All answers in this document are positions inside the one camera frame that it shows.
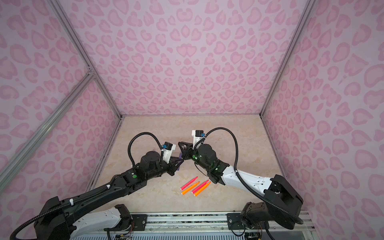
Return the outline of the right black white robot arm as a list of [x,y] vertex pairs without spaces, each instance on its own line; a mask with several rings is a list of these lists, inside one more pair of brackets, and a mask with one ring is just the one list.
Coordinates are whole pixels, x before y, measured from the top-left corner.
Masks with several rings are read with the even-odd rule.
[[194,161],[213,184],[238,188],[260,199],[259,203],[246,203],[241,211],[240,221],[247,229],[267,221],[274,221],[288,230],[304,223],[300,218],[304,200],[283,176],[261,177],[236,170],[221,161],[208,144],[195,147],[192,143],[179,142],[178,145],[183,160]]

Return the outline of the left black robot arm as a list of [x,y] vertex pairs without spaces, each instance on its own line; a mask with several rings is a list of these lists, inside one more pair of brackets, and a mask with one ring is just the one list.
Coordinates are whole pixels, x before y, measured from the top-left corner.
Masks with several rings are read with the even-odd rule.
[[181,157],[171,157],[169,162],[160,160],[157,152],[146,153],[131,169],[115,175],[112,179],[91,191],[60,200],[53,197],[46,201],[41,213],[47,213],[34,223],[38,240],[68,240],[75,232],[75,222],[97,208],[143,187],[149,180],[167,173],[173,176],[183,163]]

